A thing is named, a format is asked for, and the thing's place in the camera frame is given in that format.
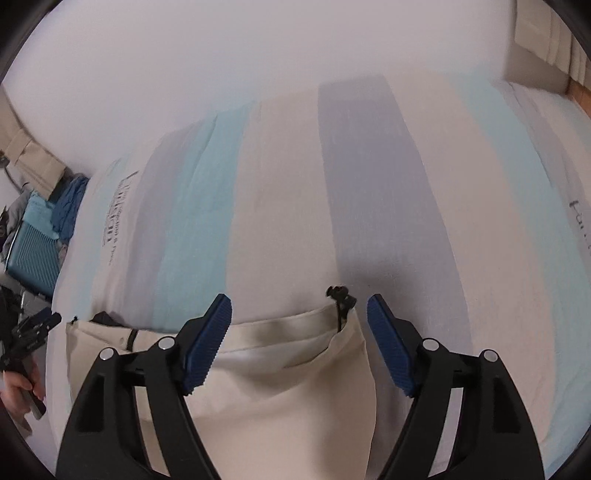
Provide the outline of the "left hand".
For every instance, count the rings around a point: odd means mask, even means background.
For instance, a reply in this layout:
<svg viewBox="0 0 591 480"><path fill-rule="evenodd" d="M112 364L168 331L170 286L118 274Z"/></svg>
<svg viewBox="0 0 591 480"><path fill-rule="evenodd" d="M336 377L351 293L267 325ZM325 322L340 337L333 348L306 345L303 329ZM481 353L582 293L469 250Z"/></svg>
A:
<svg viewBox="0 0 591 480"><path fill-rule="evenodd" d="M1 399L6 410L18 423L22 423L25 415L31 411L29 401L24 396L25 392L32 393L41 401L45 398L45 388L34 359L29 362L27 378L17 372L6 371L3 373Z"/></svg>

